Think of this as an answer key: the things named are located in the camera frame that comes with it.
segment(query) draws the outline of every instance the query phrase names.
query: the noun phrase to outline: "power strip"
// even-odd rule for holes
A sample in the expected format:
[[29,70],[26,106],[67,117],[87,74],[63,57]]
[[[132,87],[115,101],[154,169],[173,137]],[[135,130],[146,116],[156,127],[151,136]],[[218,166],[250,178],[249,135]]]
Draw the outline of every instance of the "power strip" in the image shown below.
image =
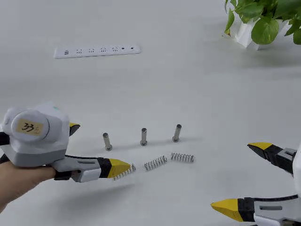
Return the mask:
[[74,57],[97,57],[109,55],[137,54],[141,50],[137,45],[91,46],[88,48],[56,48],[55,59]]

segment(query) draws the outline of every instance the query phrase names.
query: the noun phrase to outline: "metal spring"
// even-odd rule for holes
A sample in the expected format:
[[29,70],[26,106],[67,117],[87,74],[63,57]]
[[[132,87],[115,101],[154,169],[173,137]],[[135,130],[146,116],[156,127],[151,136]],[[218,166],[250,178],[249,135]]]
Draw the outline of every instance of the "metal spring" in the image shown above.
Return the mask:
[[130,173],[135,172],[135,171],[136,171],[136,167],[135,167],[134,164],[132,164],[132,166],[130,166],[130,168],[127,171],[124,171],[123,173],[120,173],[119,175],[115,176],[113,178],[113,180],[118,180],[118,179],[120,179],[120,178],[122,178],[122,177],[124,177],[124,176],[126,176]]
[[167,162],[167,158],[163,155],[157,159],[154,159],[152,161],[149,161],[148,163],[144,164],[144,167],[147,171],[152,170],[160,165],[163,165]]
[[194,162],[194,155],[171,153],[171,160],[184,161],[184,162]]

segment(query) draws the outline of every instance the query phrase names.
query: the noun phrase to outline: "human hand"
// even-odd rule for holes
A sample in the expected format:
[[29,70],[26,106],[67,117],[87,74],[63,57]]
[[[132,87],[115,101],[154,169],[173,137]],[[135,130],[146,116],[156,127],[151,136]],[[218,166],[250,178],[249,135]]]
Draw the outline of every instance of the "human hand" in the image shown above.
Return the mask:
[[0,164],[0,213],[11,201],[39,183],[55,177],[52,167],[19,168],[11,162]]

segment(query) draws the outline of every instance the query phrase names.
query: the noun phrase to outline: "metal bolt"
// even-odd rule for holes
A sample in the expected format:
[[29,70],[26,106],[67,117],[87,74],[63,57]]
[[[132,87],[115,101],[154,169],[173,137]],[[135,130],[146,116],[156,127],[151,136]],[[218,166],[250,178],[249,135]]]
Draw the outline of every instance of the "metal bolt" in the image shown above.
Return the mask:
[[146,128],[142,128],[142,130],[141,130],[141,141],[140,141],[140,144],[142,146],[146,146],[147,145],[146,132],[147,132],[147,129]]
[[173,136],[173,141],[176,143],[176,142],[179,142],[179,135],[180,135],[180,132],[181,132],[181,128],[182,126],[180,124],[178,124],[176,127],[175,127],[175,132],[174,132],[174,136]]
[[110,143],[109,135],[107,133],[103,134],[103,141],[104,141],[105,149],[107,151],[112,150],[112,145]]

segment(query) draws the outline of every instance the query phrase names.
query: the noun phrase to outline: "numbered label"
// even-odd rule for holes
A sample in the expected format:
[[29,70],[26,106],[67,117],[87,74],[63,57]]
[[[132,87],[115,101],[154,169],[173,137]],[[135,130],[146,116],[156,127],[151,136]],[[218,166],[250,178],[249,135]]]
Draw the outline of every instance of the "numbered label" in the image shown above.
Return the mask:
[[28,135],[39,136],[42,133],[43,126],[42,123],[20,119],[16,131]]

